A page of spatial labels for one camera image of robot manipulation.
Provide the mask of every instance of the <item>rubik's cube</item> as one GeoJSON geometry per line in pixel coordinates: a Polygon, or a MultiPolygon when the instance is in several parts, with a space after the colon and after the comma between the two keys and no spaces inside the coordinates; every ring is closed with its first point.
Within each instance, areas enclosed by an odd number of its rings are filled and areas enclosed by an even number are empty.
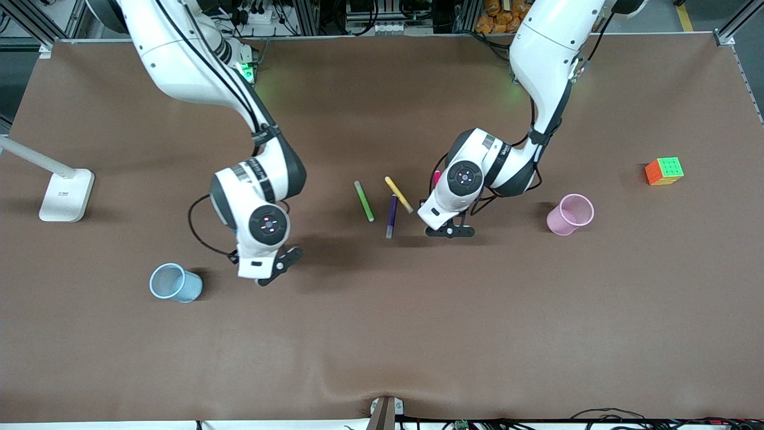
{"type": "Polygon", "coordinates": [[[645,173],[650,185],[673,184],[685,176],[679,164],[679,158],[676,157],[658,158],[645,167],[645,173]]]}

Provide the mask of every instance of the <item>black cable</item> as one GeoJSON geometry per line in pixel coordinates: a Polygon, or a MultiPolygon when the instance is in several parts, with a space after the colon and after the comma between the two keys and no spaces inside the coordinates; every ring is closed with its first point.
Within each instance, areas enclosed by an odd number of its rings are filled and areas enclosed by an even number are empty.
{"type": "MultiPolygon", "coordinates": [[[[191,220],[191,214],[193,213],[193,208],[196,207],[197,204],[200,204],[204,200],[207,200],[207,199],[209,199],[209,194],[205,194],[205,195],[199,197],[198,199],[196,199],[195,202],[191,203],[191,207],[189,207],[188,221],[189,221],[189,228],[191,229],[191,234],[193,234],[193,236],[196,238],[196,240],[198,240],[199,243],[204,245],[205,248],[207,248],[207,249],[209,249],[209,250],[211,250],[213,252],[216,252],[216,253],[218,253],[218,254],[220,254],[222,256],[230,256],[231,255],[230,252],[221,251],[220,249],[217,249],[214,246],[211,246],[207,242],[205,242],[201,237],[199,237],[199,234],[197,234],[196,230],[193,228],[193,221],[191,220]]],[[[197,428],[200,428],[201,423],[199,421],[197,421],[196,423],[197,423],[197,428]]]]}
{"type": "Polygon", "coordinates": [[[377,0],[369,0],[369,2],[371,2],[371,8],[369,9],[369,22],[366,24],[366,28],[361,33],[356,34],[356,36],[363,36],[364,34],[368,33],[369,30],[374,27],[374,24],[377,23],[377,17],[380,15],[380,6],[377,3],[377,0]]]}
{"type": "Polygon", "coordinates": [[[615,12],[611,12],[610,16],[607,17],[607,21],[605,21],[605,24],[602,26],[602,30],[600,30],[600,35],[597,37],[597,43],[594,44],[594,49],[591,50],[591,54],[589,54],[589,58],[586,59],[586,61],[591,61],[592,57],[594,57],[594,53],[597,52],[597,47],[600,46],[600,41],[602,40],[602,36],[605,34],[605,29],[610,24],[610,20],[613,19],[613,16],[615,15],[615,12]]]}
{"type": "MultiPolygon", "coordinates": [[[[159,0],[154,0],[154,3],[157,6],[159,6],[159,9],[162,11],[162,14],[164,15],[164,17],[167,19],[167,21],[173,27],[175,32],[180,36],[180,38],[182,38],[183,41],[186,42],[186,44],[193,51],[193,53],[196,54],[196,56],[199,57],[199,59],[215,74],[215,76],[217,76],[218,79],[220,79],[223,82],[223,85],[225,85],[225,87],[229,91],[231,91],[231,94],[233,94],[233,96],[236,98],[236,100],[238,100],[239,103],[241,103],[243,105],[243,107],[246,110],[246,112],[250,114],[250,117],[252,118],[252,122],[253,122],[253,124],[255,124],[255,128],[257,128],[257,118],[254,115],[254,111],[253,111],[252,107],[249,106],[248,103],[245,103],[244,100],[241,99],[241,97],[240,97],[241,94],[240,93],[236,93],[234,91],[234,89],[231,88],[231,86],[228,84],[228,82],[225,79],[223,79],[223,77],[220,75],[220,73],[217,70],[215,70],[215,68],[207,61],[206,58],[204,58],[204,56],[202,56],[202,53],[200,53],[199,50],[197,50],[196,47],[193,46],[191,41],[186,37],[186,35],[175,24],[175,21],[173,21],[173,19],[170,17],[170,14],[167,13],[167,10],[164,8],[164,5],[162,5],[162,3],[159,0]]],[[[189,10],[187,5],[184,5],[184,8],[186,9],[186,13],[191,14],[191,11],[189,10]]],[[[214,54],[214,51],[212,51],[212,49],[209,47],[209,45],[207,44],[207,40],[205,40],[205,38],[202,35],[202,32],[199,30],[199,26],[196,24],[196,19],[193,19],[193,15],[190,15],[190,16],[191,16],[191,22],[194,24],[194,26],[196,27],[196,30],[199,32],[199,37],[202,39],[202,41],[204,41],[204,44],[207,46],[207,48],[210,49],[210,52],[214,54]]]]}
{"type": "Polygon", "coordinates": [[[283,20],[282,24],[293,36],[300,36],[297,30],[292,27],[292,24],[289,21],[289,17],[287,16],[287,12],[284,10],[284,5],[281,3],[281,0],[274,0],[274,11],[276,11],[276,15],[279,17],[279,22],[283,20]]]}
{"type": "Polygon", "coordinates": [[[538,162],[533,163],[533,170],[536,171],[536,176],[539,177],[539,182],[538,182],[538,184],[533,185],[532,187],[528,187],[528,189],[526,191],[535,190],[536,188],[540,187],[541,183],[544,181],[541,178],[541,171],[539,170],[539,163],[538,162]]]}
{"type": "Polygon", "coordinates": [[[286,214],[289,215],[289,212],[292,210],[292,207],[287,203],[286,200],[282,200],[281,203],[283,203],[284,206],[286,206],[286,214]]]}
{"type": "MultiPolygon", "coordinates": [[[[244,79],[241,78],[238,75],[237,72],[235,72],[235,73],[237,73],[236,76],[232,77],[232,79],[234,80],[234,86],[239,91],[238,93],[236,93],[231,88],[231,86],[228,84],[228,82],[225,79],[223,79],[223,77],[220,75],[220,73],[218,73],[218,71],[215,70],[215,68],[207,61],[207,59],[205,59],[202,56],[202,54],[196,49],[196,47],[194,47],[191,44],[191,41],[188,40],[186,35],[183,34],[182,32],[180,32],[178,27],[175,25],[175,22],[173,22],[172,19],[170,19],[170,16],[167,14],[167,11],[164,10],[164,7],[161,4],[160,4],[160,7],[162,9],[162,12],[164,12],[164,16],[167,18],[167,20],[170,22],[170,24],[176,29],[176,31],[178,32],[180,37],[189,45],[189,47],[194,51],[194,53],[196,53],[196,55],[199,56],[199,59],[202,60],[202,62],[204,62],[204,64],[206,64],[207,67],[209,67],[209,69],[223,82],[225,87],[228,88],[231,91],[231,93],[234,95],[234,97],[236,97],[236,100],[238,100],[239,103],[241,103],[243,105],[245,112],[249,113],[249,115],[250,115],[250,118],[251,118],[251,121],[252,121],[252,125],[254,127],[255,132],[260,132],[261,127],[260,127],[260,123],[257,121],[257,116],[254,114],[254,108],[252,107],[251,104],[249,104],[248,100],[245,101],[246,100],[246,95],[244,94],[244,89],[241,88],[242,84],[247,85],[246,82],[244,81],[244,79]]],[[[215,51],[212,50],[212,47],[209,46],[209,43],[207,43],[207,40],[203,37],[202,30],[199,28],[199,24],[197,24],[196,19],[193,17],[193,13],[191,13],[191,9],[189,8],[189,6],[188,5],[183,5],[183,8],[186,10],[186,14],[188,15],[188,18],[191,21],[191,24],[193,24],[193,27],[199,33],[199,38],[204,43],[204,46],[207,48],[207,51],[210,53],[210,55],[212,55],[213,57],[217,58],[217,56],[215,55],[215,51]]],[[[229,73],[231,73],[230,69],[228,69],[226,67],[225,68],[225,72],[226,72],[228,77],[231,77],[231,75],[229,74],[229,73]]],[[[258,100],[258,98],[255,96],[254,97],[254,101],[256,103],[257,103],[257,100],[258,100]]],[[[270,115],[267,113],[267,111],[265,111],[264,107],[258,106],[258,108],[261,109],[261,114],[266,119],[266,122],[272,122],[273,121],[273,119],[270,118],[270,115]]]]}
{"type": "Polygon", "coordinates": [[[475,201],[475,202],[472,204],[472,208],[470,209],[470,217],[474,217],[475,215],[477,215],[478,213],[480,213],[480,211],[481,211],[481,210],[485,209],[485,207],[486,207],[486,206],[488,206],[488,205],[489,205],[491,202],[493,202],[494,200],[496,200],[498,197],[499,197],[499,196],[498,196],[498,194],[497,194],[497,195],[494,195],[494,196],[491,196],[491,197],[487,197],[487,198],[478,198],[478,199],[477,199],[477,200],[476,200],[476,201],[475,201]],[[483,204],[482,204],[482,206],[478,207],[478,203],[480,203],[481,201],[485,201],[485,203],[483,203],[483,204]]]}
{"type": "Polygon", "coordinates": [[[471,35],[472,37],[474,37],[475,39],[477,39],[477,40],[478,40],[479,42],[481,42],[482,44],[484,44],[484,45],[488,46],[488,47],[490,48],[490,51],[491,51],[491,52],[493,52],[493,53],[494,53],[494,55],[495,55],[497,58],[499,58],[500,60],[502,60],[502,61],[505,61],[505,62],[507,62],[507,63],[509,63],[509,62],[510,62],[510,59],[509,59],[509,58],[507,58],[507,57],[505,57],[504,55],[502,55],[502,54],[500,54],[500,53],[496,52],[496,50],[494,49],[494,48],[499,48],[499,49],[504,49],[504,50],[506,50],[506,49],[509,49],[509,48],[510,48],[510,45],[503,45],[503,44],[498,44],[498,43],[496,43],[496,42],[492,42],[492,41],[489,41],[489,40],[488,40],[488,38],[487,38],[487,37],[485,37],[485,35],[484,35],[484,34],[482,34],[482,35],[481,35],[481,34],[475,33],[474,31],[469,31],[469,30],[460,30],[460,31],[459,31],[459,33],[464,33],[464,34],[469,34],[469,35],[471,35]]]}
{"type": "Polygon", "coordinates": [[[482,44],[486,44],[486,45],[491,46],[491,47],[499,47],[499,48],[502,48],[502,49],[510,49],[510,45],[508,45],[508,44],[507,45],[505,45],[505,44],[498,44],[496,42],[489,41],[488,37],[485,37],[485,34],[478,34],[478,33],[475,33],[474,31],[469,31],[469,30],[460,30],[459,33],[469,34],[472,37],[476,38],[478,41],[480,41],[482,44]]]}
{"type": "Polygon", "coordinates": [[[611,412],[611,411],[621,412],[621,413],[624,413],[624,414],[628,414],[628,415],[637,417],[639,419],[647,420],[647,418],[645,418],[644,415],[638,414],[636,412],[627,411],[625,409],[619,409],[619,408],[584,409],[583,411],[580,411],[580,412],[574,414],[570,419],[576,419],[578,416],[583,415],[583,414],[587,414],[589,412],[611,412]]]}
{"type": "Polygon", "coordinates": [[[5,12],[0,15],[0,33],[8,30],[8,26],[11,25],[11,17],[7,16],[5,12]]]}
{"type": "Polygon", "coordinates": [[[337,30],[339,30],[340,34],[342,34],[343,36],[347,36],[348,35],[347,26],[339,24],[339,18],[342,15],[342,11],[339,10],[339,6],[341,3],[342,3],[342,0],[335,0],[335,5],[334,5],[334,8],[332,9],[332,20],[334,21],[335,26],[337,27],[337,30]]]}
{"type": "Polygon", "coordinates": [[[263,47],[263,51],[260,52],[260,55],[257,58],[257,65],[260,66],[263,61],[265,60],[265,53],[268,52],[268,45],[270,44],[270,38],[276,35],[276,29],[274,28],[274,33],[271,36],[268,36],[268,39],[265,39],[265,46],[263,47]]]}
{"type": "Polygon", "coordinates": [[[226,12],[225,9],[223,9],[223,3],[220,0],[218,0],[218,11],[221,12],[221,15],[225,16],[225,18],[228,19],[228,22],[231,23],[231,26],[234,28],[233,35],[235,36],[236,33],[238,33],[238,36],[242,37],[241,32],[238,29],[238,25],[234,24],[234,20],[231,17],[231,15],[229,15],[228,12],[226,12]]]}
{"type": "Polygon", "coordinates": [[[428,11],[427,11],[425,14],[423,14],[423,15],[421,15],[421,16],[418,16],[418,15],[416,14],[416,11],[414,11],[414,9],[413,9],[413,8],[411,8],[411,12],[409,12],[409,11],[406,11],[406,9],[404,8],[404,5],[406,5],[408,2],[409,2],[409,0],[400,0],[400,1],[398,2],[398,11],[399,11],[399,12],[400,12],[400,14],[401,14],[401,15],[403,15],[403,16],[404,16],[406,19],[410,19],[410,20],[412,20],[412,21],[421,21],[421,20],[423,20],[423,19],[427,19],[427,18],[430,18],[430,17],[432,17],[432,3],[429,3],[429,5],[430,5],[430,9],[429,9],[429,10],[428,10],[428,11]]]}

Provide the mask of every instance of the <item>lamp base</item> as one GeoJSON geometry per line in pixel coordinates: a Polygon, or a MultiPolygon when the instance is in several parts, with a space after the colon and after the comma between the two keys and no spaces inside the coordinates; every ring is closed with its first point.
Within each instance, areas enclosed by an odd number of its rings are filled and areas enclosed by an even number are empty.
{"type": "Polygon", "coordinates": [[[74,178],[50,177],[40,219],[48,223],[76,223],[85,215],[96,176],[88,169],[74,169],[74,178]]]}

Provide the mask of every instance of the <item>gray floor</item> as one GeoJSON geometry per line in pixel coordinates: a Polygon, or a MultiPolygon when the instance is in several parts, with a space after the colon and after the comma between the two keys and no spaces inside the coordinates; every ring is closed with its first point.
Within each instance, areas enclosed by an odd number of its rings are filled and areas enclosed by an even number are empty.
{"type": "MultiPolygon", "coordinates": [[[[0,52],[0,115],[13,122],[32,74],[37,51],[0,52]]],[[[0,124],[0,134],[8,130],[0,124]]]]}
{"type": "MultiPolygon", "coordinates": [[[[745,0],[687,0],[685,7],[695,31],[712,31],[727,22],[745,0]]],[[[672,0],[649,0],[645,9],[628,21],[613,20],[608,33],[666,33],[682,31],[672,0]]],[[[97,38],[124,37],[105,30],[97,38]]],[[[735,50],[745,70],[753,96],[764,103],[764,12],[735,35],[735,50]]],[[[0,50],[0,115],[13,119],[37,53],[0,50]]],[[[0,133],[7,133],[0,125],[0,133]]]]}

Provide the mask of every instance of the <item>green marker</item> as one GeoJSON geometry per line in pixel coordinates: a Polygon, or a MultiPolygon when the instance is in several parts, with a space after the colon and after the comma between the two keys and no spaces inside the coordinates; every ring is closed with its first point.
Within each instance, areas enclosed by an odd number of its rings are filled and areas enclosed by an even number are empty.
{"type": "Polygon", "coordinates": [[[358,192],[358,198],[361,199],[361,204],[364,205],[364,211],[366,212],[366,217],[369,219],[370,223],[373,223],[374,215],[371,213],[371,208],[369,207],[369,202],[366,200],[366,194],[364,194],[364,189],[361,188],[361,182],[359,181],[355,182],[355,190],[358,192]]]}

